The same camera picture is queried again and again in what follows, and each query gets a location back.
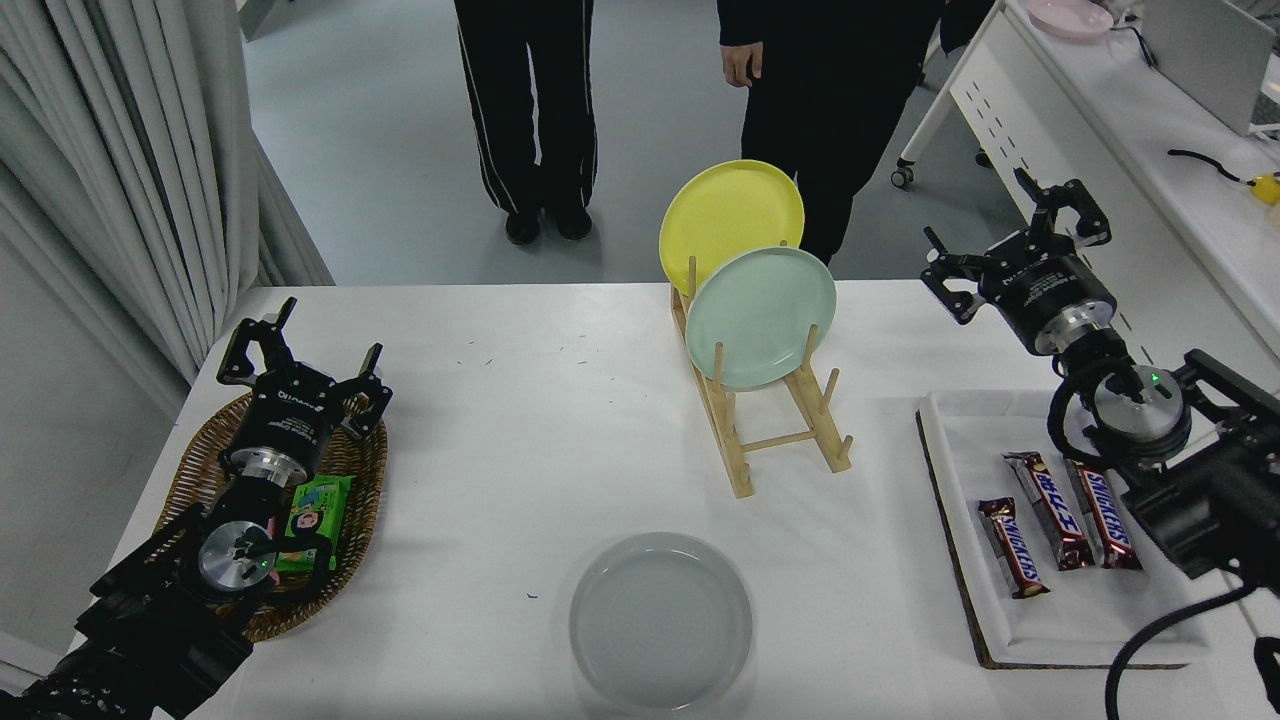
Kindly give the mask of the person's right hand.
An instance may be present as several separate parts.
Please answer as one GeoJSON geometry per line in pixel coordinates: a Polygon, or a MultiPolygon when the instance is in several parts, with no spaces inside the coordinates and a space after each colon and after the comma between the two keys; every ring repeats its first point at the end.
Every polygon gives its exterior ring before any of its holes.
{"type": "Polygon", "coordinates": [[[724,82],[735,88],[750,88],[763,77],[764,44],[719,46],[724,82]]]}

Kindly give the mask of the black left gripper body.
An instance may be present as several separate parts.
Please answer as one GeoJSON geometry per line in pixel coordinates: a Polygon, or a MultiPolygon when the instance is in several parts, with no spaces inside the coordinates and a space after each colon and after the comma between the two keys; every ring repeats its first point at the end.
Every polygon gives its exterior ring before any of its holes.
{"type": "Polygon", "coordinates": [[[332,397],[335,380],[314,368],[265,372],[228,447],[228,466],[246,468],[255,455],[275,454],[302,471],[317,470],[340,420],[332,397]]]}

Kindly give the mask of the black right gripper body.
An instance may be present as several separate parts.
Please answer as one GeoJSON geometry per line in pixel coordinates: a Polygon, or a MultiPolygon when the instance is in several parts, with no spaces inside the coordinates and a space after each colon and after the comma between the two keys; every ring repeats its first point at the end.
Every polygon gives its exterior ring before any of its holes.
{"type": "Polygon", "coordinates": [[[1062,354],[1085,334],[1111,327],[1117,301],[1074,251],[1053,254],[1024,238],[988,249],[986,302],[997,307],[1030,354],[1062,354]]]}

